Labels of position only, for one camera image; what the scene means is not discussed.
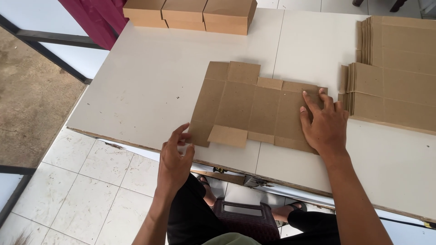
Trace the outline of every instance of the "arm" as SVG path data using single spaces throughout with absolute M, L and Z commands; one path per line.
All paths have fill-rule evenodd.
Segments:
M 181 155 L 182 152 L 177 150 L 177 145 L 185 145 L 181 140 L 191 136 L 190 133 L 183 133 L 188 126 L 189 123 L 186 123 L 177 128 L 168 142 L 162 145 L 153 202 L 132 245 L 165 244 L 171 203 L 177 191 L 188 179 L 194 158 L 193 144 L 188 146 L 184 157 Z
M 344 111 L 341 101 L 333 103 L 323 89 L 319 95 L 324 101 L 323 110 L 303 92 L 313 113 L 313 122 L 310 123 L 304 107 L 300 108 L 300 118 L 307 142 L 318 151 L 327 168 L 341 244 L 391 245 L 392 241 L 360 184 L 345 149 L 349 113 Z

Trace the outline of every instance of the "forearm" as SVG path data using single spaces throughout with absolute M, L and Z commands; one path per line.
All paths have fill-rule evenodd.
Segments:
M 346 151 L 323 156 L 333 193 L 341 244 L 392 244 Z
M 163 245 L 174 195 L 156 189 L 150 210 L 132 245 Z

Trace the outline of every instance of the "hand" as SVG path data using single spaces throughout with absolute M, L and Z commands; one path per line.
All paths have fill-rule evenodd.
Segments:
M 309 145 L 317 150 L 322 157 L 328 154 L 346 153 L 345 143 L 347 141 L 349 113 L 344 111 L 342 101 L 333 103 L 333 99 L 325 94 L 323 88 L 320 89 L 319 96 L 324 101 L 323 110 L 306 91 L 303 91 L 304 100 L 313 114 L 313 122 L 310 123 L 306 108 L 304 106 L 300 108 L 304 136 Z
M 174 197 L 188 179 L 195 153 L 194 145 L 188 146 L 185 156 L 182 156 L 183 152 L 177 150 L 177 146 L 185 145 L 185 142 L 182 140 L 191 137 L 190 133 L 183 133 L 188 127 L 189 123 L 178 127 L 173 131 L 168 142 L 162 145 L 156 194 Z

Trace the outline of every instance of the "foot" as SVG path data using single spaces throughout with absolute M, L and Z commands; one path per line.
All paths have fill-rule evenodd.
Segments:
M 299 204 L 299 203 L 295 203 L 293 205 L 295 205 L 297 208 L 301 208 L 301 204 Z M 294 208 L 292 206 L 289 206 L 289 205 L 279 207 L 279 208 L 271 208 L 271 213 L 272 213 L 272 216 L 274 217 L 274 219 L 280 220 L 283 222 L 288 222 L 289 213 L 292 211 L 294 211 Z
M 201 177 L 200 178 L 200 182 L 206 182 L 206 183 L 209 183 L 208 182 L 208 180 L 206 180 L 206 178 L 204 178 L 204 177 Z M 204 184 L 203 185 L 204 186 L 204 188 L 206 189 L 206 195 L 204 196 L 204 200 L 206 201 L 206 203 L 209 205 L 209 206 L 213 206 L 214 204 L 215 204 L 215 202 L 216 202 L 216 200 L 217 200 L 217 198 L 215 197 L 215 195 L 212 193 L 212 190 L 211 190 L 211 187 L 210 186 L 208 186 L 208 185 L 206 185 L 206 184 Z

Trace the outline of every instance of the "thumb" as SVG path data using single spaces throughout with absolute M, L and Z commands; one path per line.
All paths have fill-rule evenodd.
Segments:
M 304 106 L 300 107 L 300 120 L 301 126 L 303 127 L 303 133 L 305 133 L 310 128 L 309 113 Z
M 192 160 L 194 159 L 195 149 L 194 144 L 190 144 L 188 148 L 186 148 L 186 154 L 183 157 L 183 160 L 192 163 Z

